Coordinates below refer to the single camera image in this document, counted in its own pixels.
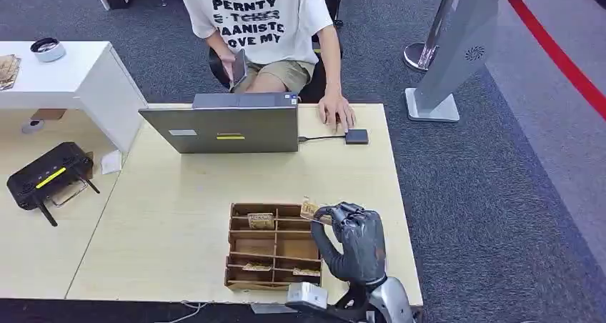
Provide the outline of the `person's right hand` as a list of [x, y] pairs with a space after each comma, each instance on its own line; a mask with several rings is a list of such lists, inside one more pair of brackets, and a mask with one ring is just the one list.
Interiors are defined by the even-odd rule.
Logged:
[[234, 80], [232, 64], [235, 61], [235, 55], [230, 50], [222, 51], [217, 55], [221, 60], [222, 67], [225, 70], [226, 75], [228, 76], [229, 82], [232, 84]]

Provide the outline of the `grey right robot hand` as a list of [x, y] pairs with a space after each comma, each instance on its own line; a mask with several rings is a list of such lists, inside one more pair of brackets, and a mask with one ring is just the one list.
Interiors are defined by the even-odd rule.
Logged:
[[[330, 226], [342, 245], [341, 252], [325, 233], [320, 222], [324, 216], [331, 219]], [[378, 212], [347, 202], [320, 207], [312, 215], [311, 232], [319, 253], [335, 278], [373, 285], [387, 277], [384, 229]]]

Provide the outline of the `person's left hand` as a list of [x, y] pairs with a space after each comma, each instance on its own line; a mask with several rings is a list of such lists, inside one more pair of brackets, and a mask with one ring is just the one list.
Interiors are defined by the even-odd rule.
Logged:
[[356, 124], [355, 113], [348, 100], [341, 94], [326, 94], [318, 103], [321, 121], [333, 132], [347, 133]]

